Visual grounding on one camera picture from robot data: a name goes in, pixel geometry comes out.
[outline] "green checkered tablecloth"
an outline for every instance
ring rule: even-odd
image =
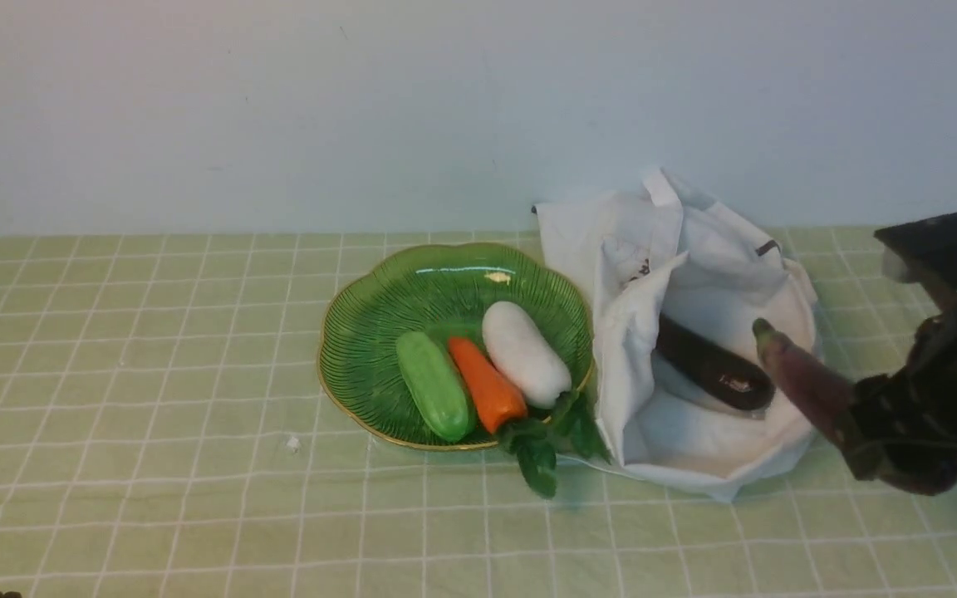
[[[828,360],[895,370],[933,307],[866,228],[772,234]],[[0,238],[0,591],[26,598],[957,597],[957,489],[847,476],[826,445],[725,506],[498,452],[388,446],[321,396],[336,289],[418,243],[535,233]],[[296,439],[297,446],[290,447]]]

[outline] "white wall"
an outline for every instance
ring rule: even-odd
[[[0,0],[0,234],[957,208],[957,1]]]

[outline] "white radish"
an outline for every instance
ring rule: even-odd
[[[551,409],[571,389],[567,365],[517,304],[498,301],[490,306],[482,319],[482,338],[494,366],[523,391],[532,406]]]

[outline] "robotic arm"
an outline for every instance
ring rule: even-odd
[[[851,473],[925,472],[957,461],[957,213],[881,228],[885,274],[919,282],[941,310],[920,323],[906,365],[855,383],[836,419]]]

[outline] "purple eggplant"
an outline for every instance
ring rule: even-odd
[[[834,427],[837,415],[851,404],[853,384],[843,375],[822,365],[789,337],[763,318],[752,324],[759,364],[774,385],[829,442],[843,444]]]
[[[778,332],[763,318],[752,324],[759,363],[810,423],[838,449],[843,438],[834,421],[851,405],[854,384]],[[933,496],[957,483],[957,452],[891,446],[877,477],[893,488]]]

